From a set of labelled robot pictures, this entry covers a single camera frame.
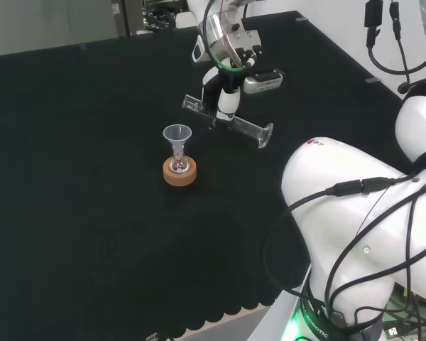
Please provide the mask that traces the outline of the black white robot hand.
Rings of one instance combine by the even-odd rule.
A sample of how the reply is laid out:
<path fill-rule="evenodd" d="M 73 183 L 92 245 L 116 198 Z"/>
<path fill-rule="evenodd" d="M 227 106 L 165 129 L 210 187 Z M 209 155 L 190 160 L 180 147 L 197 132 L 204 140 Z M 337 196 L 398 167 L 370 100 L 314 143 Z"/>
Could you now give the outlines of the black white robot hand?
<path fill-rule="evenodd" d="M 214 65 L 205 73 L 202 78 L 202 97 L 195 100 L 195 109 L 210 119 L 213 127 L 217 122 L 232 123 L 241 99 L 239 77 L 230 75 L 226 70 L 238 67 L 230 57 L 215 61 L 222 66 Z"/>

